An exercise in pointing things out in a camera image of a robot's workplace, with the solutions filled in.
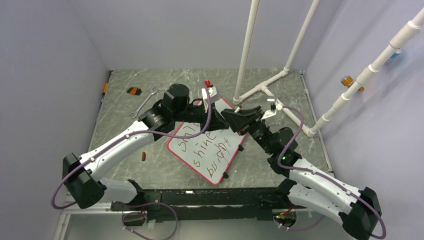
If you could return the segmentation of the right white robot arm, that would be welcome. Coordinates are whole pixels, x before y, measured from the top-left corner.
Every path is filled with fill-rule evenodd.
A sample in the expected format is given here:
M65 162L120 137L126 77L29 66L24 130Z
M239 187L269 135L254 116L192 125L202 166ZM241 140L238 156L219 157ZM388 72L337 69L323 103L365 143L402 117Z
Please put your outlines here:
M224 109L222 117L241 136L249 134L270 157L271 169L285 179L275 190L276 203L311 209L339 223L356 240L387 237L377 193L349 185L325 173L295 151L297 132L283 127L271 132L261 107Z

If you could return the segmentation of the red framed whiteboard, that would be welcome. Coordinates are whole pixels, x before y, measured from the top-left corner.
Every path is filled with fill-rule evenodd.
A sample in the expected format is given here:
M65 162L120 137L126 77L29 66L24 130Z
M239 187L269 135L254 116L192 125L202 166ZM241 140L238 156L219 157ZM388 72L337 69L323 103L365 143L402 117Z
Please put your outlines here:
M245 136L231 129L205 132L194 138L171 138L168 150L212 185L226 176Z

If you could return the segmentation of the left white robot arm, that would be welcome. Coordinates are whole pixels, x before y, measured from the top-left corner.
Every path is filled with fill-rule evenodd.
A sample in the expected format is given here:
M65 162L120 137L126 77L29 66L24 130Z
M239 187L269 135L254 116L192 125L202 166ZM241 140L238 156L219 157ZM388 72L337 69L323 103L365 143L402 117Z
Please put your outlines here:
M229 128L215 107L221 97L214 85L204 80L199 105L195 99L190 101L189 93L184 84L171 85L162 99L107 143L81 156L68 154L63 159L61 183L73 197L73 203L87 209L101 201L115 201L137 210L145 201L143 189L131 179L106 179L109 170L163 136L192 139L205 132Z

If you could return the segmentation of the white marker pen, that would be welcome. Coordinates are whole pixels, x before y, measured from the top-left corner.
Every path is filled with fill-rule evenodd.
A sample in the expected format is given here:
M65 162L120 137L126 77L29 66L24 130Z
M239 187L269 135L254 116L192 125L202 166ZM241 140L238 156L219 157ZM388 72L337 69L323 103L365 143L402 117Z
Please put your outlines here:
M235 113L238 113L242 108L242 105L238 105L237 108L234 110Z

